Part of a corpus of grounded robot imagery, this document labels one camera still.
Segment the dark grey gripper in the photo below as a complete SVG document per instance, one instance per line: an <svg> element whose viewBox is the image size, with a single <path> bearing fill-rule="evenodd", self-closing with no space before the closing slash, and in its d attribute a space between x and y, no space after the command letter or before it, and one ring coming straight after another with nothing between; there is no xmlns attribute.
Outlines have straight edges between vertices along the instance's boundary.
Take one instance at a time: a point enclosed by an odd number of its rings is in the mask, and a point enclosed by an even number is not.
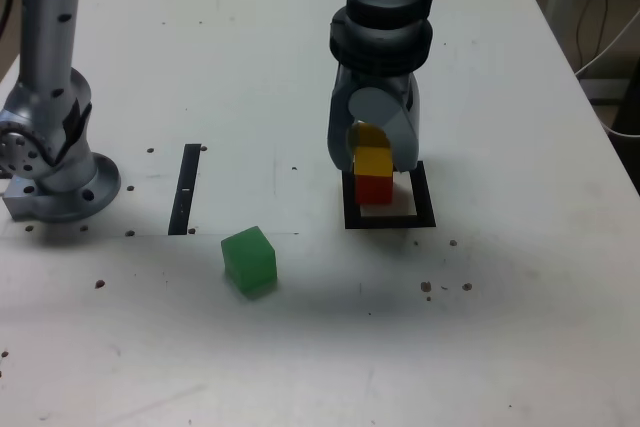
<svg viewBox="0 0 640 427"><path fill-rule="evenodd" d="M327 147L335 167L352 169L349 130L354 119L381 129L394 167L412 171L419 159L420 98L413 74L377 78L340 65L331 94Z"/></svg>

